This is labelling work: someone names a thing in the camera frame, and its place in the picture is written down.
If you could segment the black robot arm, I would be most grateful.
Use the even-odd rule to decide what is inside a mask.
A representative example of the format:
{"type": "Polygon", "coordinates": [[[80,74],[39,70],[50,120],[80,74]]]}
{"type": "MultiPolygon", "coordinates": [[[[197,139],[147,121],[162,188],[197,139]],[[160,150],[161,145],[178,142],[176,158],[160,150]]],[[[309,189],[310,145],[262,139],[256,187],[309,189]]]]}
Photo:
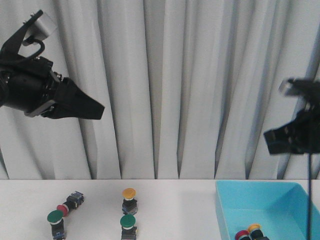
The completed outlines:
{"type": "Polygon", "coordinates": [[[76,83],[52,71],[53,62],[36,57],[0,67],[0,104],[27,117],[100,120],[105,107],[76,83]]]}

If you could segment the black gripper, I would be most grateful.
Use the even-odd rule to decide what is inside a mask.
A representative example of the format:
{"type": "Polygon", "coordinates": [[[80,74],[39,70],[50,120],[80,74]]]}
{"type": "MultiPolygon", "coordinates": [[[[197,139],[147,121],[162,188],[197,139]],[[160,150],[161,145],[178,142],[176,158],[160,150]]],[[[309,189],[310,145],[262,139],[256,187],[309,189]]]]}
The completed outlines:
{"type": "Polygon", "coordinates": [[[85,94],[75,82],[62,75],[50,71],[40,98],[24,112],[30,118],[42,116],[50,119],[80,118],[100,120],[105,107],[85,94]]]}
{"type": "Polygon", "coordinates": [[[263,133],[271,155],[320,152],[320,95],[299,96],[298,106],[295,120],[263,133]]]}

